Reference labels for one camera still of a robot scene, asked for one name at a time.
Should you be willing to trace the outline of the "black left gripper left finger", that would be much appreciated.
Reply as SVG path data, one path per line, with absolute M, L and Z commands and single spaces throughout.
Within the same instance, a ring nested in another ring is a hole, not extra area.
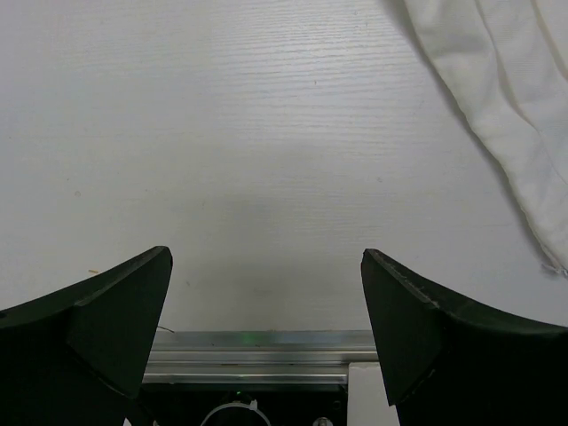
M 170 284 L 156 246 L 1 312 L 3 425 L 121 425 L 136 400 Z

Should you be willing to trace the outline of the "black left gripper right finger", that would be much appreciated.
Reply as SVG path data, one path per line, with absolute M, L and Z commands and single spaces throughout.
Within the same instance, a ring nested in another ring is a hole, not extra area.
M 567 330 L 457 293 L 376 249 L 361 278 L 403 425 L 564 425 Z

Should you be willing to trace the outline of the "white fabric skirt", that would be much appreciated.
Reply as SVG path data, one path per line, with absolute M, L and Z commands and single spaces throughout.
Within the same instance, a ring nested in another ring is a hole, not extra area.
M 387 7 L 501 167 L 551 269 L 566 274 L 566 2 Z

